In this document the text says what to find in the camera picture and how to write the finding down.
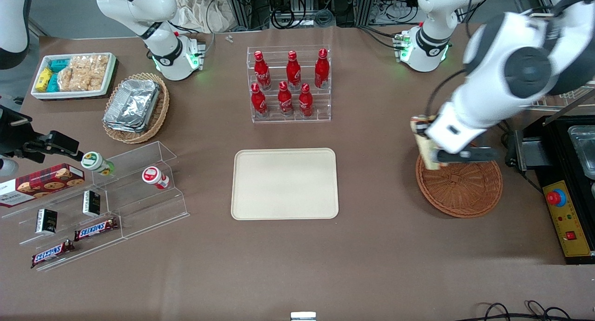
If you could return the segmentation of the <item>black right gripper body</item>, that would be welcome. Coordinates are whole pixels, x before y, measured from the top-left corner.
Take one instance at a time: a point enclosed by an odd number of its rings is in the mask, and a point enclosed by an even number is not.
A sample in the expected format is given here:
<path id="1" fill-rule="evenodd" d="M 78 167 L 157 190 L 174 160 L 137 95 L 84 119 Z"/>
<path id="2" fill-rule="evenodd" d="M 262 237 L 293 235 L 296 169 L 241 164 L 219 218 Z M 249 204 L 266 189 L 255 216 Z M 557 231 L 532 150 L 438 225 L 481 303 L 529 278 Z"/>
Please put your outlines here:
<path id="1" fill-rule="evenodd" d="M 34 140 L 32 118 L 7 107 L 1 107 L 0 117 L 0 153 L 13 157 L 14 152 Z"/>

